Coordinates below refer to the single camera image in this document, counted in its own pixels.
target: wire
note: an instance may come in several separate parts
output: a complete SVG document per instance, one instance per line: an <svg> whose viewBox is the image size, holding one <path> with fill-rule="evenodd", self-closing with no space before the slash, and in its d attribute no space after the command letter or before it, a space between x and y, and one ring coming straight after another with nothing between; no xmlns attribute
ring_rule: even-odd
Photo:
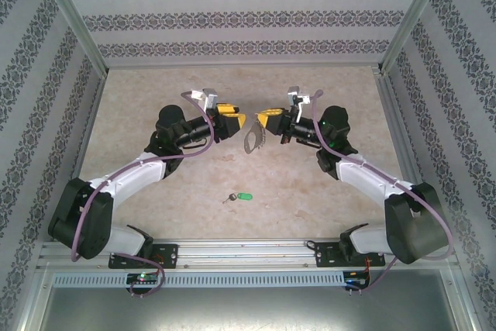
<svg viewBox="0 0 496 331"><path fill-rule="evenodd" d="M191 153L191 154L179 154L179 155L170 155L170 156L165 156L165 157L153 157L153 158L148 158L148 159L145 159L145 160L139 160L135 163L131 163L131 164L128 164L127 166L121 168L120 170L116 171L114 174L112 174L107 180L103 181L92 193L91 195L89 196L88 200L86 201L86 203L84 204L84 208L83 208L83 212L81 213L81 216L79 217L79 222L77 223L77 228L76 228L76 233L74 234L74 239L72 241L72 247L71 247L71 260L73 262L76 262L78 261L80 258L81 258L81 255L78 255L78 244L79 244L79 239L81 237L81 230L82 230L82 227L84 225L84 219L86 219L86 215L88 214L90 208L91 208L91 204L93 202L93 199L95 199L96 195L105 187L107 186L108 184L110 184L110 182L112 182L112 180L114 180L115 178L117 178L119 175L123 174L124 172L134 168L134 167L138 167L138 166L141 166L143 164L147 164L147 163L151 163L151 162L155 162L157 160L172 160L172 159L182 159L182 158L191 158L191 157L195 157L197 155L200 155L202 153L204 153L205 151L207 151L213 144L214 142L214 127L212 125L212 121L210 120L210 118L207 116L207 114L203 111L203 109L200 107L199 104L197 104L195 102L195 100L193 100L193 98L189 97L191 95L191 92L183 92L181 93L181 97L184 98L185 100L187 100L188 102L190 102L195 108L197 108L200 113L201 113L201 116L203 117L203 119L207 122L208 124L208 128L210 129L210 140L209 142L206 144L205 147L203 147L203 149L195 152L195 153ZM142 261L144 263L147 263L147 264L151 264L155 267L158 267L159 271L162 273L162 280L160 281L160 284L158 286L156 286L155 288L153 288L152 290L148 291L145 295L151 295L153 294L154 292L158 291L158 288L160 288L160 286L164 283L164 280L165 280L165 273L164 273L164 269L158 264L156 263L155 261L151 261L151 260L147 260L147 259L144 259L142 257L137 257L137 256L131 256L131 255L128 255L127 253L115 253L116 255L119 255L119 256L122 256L122 257L127 257L127 258L130 258L130 259L133 259L133 260L138 260L138 261ZM131 292L131 295L134 296L136 295L134 292L133 292L133 286L131 286L130 288L130 292Z"/></svg>
<svg viewBox="0 0 496 331"><path fill-rule="evenodd" d="M320 141L322 147L326 151L328 151L329 153L331 153L332 155L334 155L336 157L339 157L339 158L344 159L348 162L354 163L360 167L367 168L368 170L374 172L377 176L379 176L380 178L382 178L383 180L385 180L389 184L393 185L394 187L396 187L396 188L400 189L401 191L403 191L404 193L406 193L408 196L412 197L416 202L420 203L420 205L422 205L422 207L424 207L427 211L429 211L432 214L432 216L438 221L438 223L443 228L444 233L446 234L446 238L448 239L448 250L445 253L443 253L442 255L439 255L439 256L435 256L435 257L423 257L423 259L425 259L425 260L444 260L447 257L451 256L451 254L454 251L453 234L450 232L450 228L448 227L448 225L446 224L444 219L441 217L441 215L433 207L431 207L429 205L429 203L427 203L426 201L424 201L423 199L418 197L415 193L413 193L412 191L407 189L405 186L399 184L397 182L397 180L389 177L387 174L385 174L380 169L372 166L371 164L366 163L365 161L360 161L360 160L357 160L355 158L348 157L344 154L341 154L340 152L337 152L337 151L331 149L327 145L327 143L324 140L324 137L322 136L322 133L320 132L319 121L317 119L317 99L319 97L321 97L323 94L324 94L324 92L322 91L322 89L319 89L311 97L311 100L312 100L312 121L313 121L313 125L315 127L315 133L317 134L317 137L319 138L319 141ZM370 288L373 288L378 282L382 281L382 279L384 278L386 273L389 272L389 270L394 265L394 263L396 263L397 259L398 259L397 257L394 257L394 259L389 263L389 265L381 273L381 275L371 285L369 285L367 287L367 290L369 290Z"/></svg>

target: purple cable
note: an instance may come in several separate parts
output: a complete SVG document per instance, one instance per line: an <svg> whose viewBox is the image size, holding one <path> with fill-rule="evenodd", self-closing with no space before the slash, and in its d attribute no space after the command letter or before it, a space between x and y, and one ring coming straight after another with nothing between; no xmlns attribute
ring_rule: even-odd
<svg viewBox="0 0 496 331"><path fill-rule="evenodd" d="M214 142L214 127L212 125L212 121L210 120L210 118L207 116L207 114L203 111L203 109L200 107L199 104L197 104L195 102L195 100L193 100L191 97L189 97L189 95L191 94L191 92L183 92L181 93L181 97L188 100L194 107L196 107L200 113L201 113L201 116L203 117L203 119L207 122L208 124L208 127L210 129L210 140L209 142L206 144L205 147L203 147L201 150L195 152L195 153L191 153L191 154L179 154L179 155L170 155L170 156L165 156L165 157L153 157L153 158L148 158L148 159L145 159L145 160L139 160L135 163L131 163L131 164L128 164L127 166L121 168L120 170L116 171L114 174L112 174L106 181L103 181L90 195L90 197L88 198L88 200L86 201L86 203L84 204L84 208L83 208L83 212L81 213L81 216L79 218L79 222L77 223L77 228L76 228L76 233L74 234L74 239L72 241L72 247L71 247L71 260L73 262L76 262L79 260L79 258L81 257L80 255L78 255L78 244L79 244L79 238L81 236L81 230L82 230L82 227L83 227L83 224L84 224L84 219L86 219L86 215L88 214L90 208L91 208L91 204L93 202L93 199L95 199L95 196L110 182L112 181L114 178L116 178L117 176L119 176L120 174L123 174L124 172L130 170L131 168L134 168L134 167L138 167L142 164L147 164L147 163L150 163L150 162L155 162L157 160L171 160L171 159L182 159L182 158L191 158L191 157L195 157L197 155L200 155L202 153L204 153L205 151L207 151L213 144ZM163 284L164 282L164 279L165 279L165 273L164 273L164 270L162 269L162 267L155 263L154 261L151 261L151 260L147 260L147 259L143 259L142 257L134 257L134 256L130 256L126 253L116 253L116 255L119 255L119 256L123 256L123 257L128 257L128 258L131 258L133 260L139 260L139 261L142 261L142 262L145 262L145 263L148 263L148 264L152 264L156 267L159 267L159 270L162 274L162 280L160 280L160 285L155 287L157 288L157 290L155 290L155 288L153 290L155 291L158 291L158 288L160 288L160 286ZM150 294L151 293L154 293L155 291L153 290L150 290L149 292L147 292L147 294ZM131 287L131 295L134 295L133 293L133 286Z"/></svg>
<svg viewBox="0 0 496 331"><path fill-rule="evenodd" d="M330 152L332 155L336 156L336 157L339 157L341 159L344 159L346 161L349 161L351 163L354 163L360 167L365 167L369 170L371 170L372 172L374 172L377 176L379 176L380 178L384 179L386 182L390 183L391 185L393 185L394 187L400 189L401 191L403 191L404 193L406 193L407 195L409 195L410 197L412 197L416 202L420 203L425 209L427 209L427 211L429 211L433 216L434 218L438 221L438 223L441 225L441 227L443 228L444 230L444 233L446 234L446 238L448 239L448 250L443 253L442 255L439 255L439 256L436 256L436 257L423 257L423 259L425 260L444 260L446 259L447 257L451 256L451 254L453 253L454 251L454 244L453 244L453 235L451 234L450 232L450 228L448 227L448 225L446 224L446 222L443 220L443 218L441 217L441 215L435 210L433 209L429 203L427 203L426 201L424 201L423 199L421 199L420 197L418 197L416 194L414 194L412 191L410 191L409 189L407 189L405 186L401 185L401 184L397 184L397 180L389 177L387 174L385 174L383 171L381 171L380 169L372 166L371 164L368 164L367 162L363 161L363 162L360 162L359 160L355 159L355 158L352 158L352 157L348 157L344 154L341 154L333 149L331 149L327 143L325 142L324 140L324 137L322 136L322 133L320 132L320 128L319 128L319 120L317 119L317 98L319 98L320 96L322 96L324 94L324 92L322 91L322 89L319 89L317 90L317 92L313 95L313 97L311 97L311 100L312 100L312 121L313 121L313 125L315 127L315 133L317 134L317 137L319 138L319 141L322 145L322 147ZM375 286L377 284L377 282L381 281L382 278L384 278L385 274L391 269L391 267L394 265L394 263L396 262L398 258L395 257L390 263L389 265L386 267L386 269L381 273L381 275L379 276L378 279L376 279L374 281L374 283L372 283L369 287L367 287L367 290L369 290L370 288L372 288L373 286Z"/></svg>

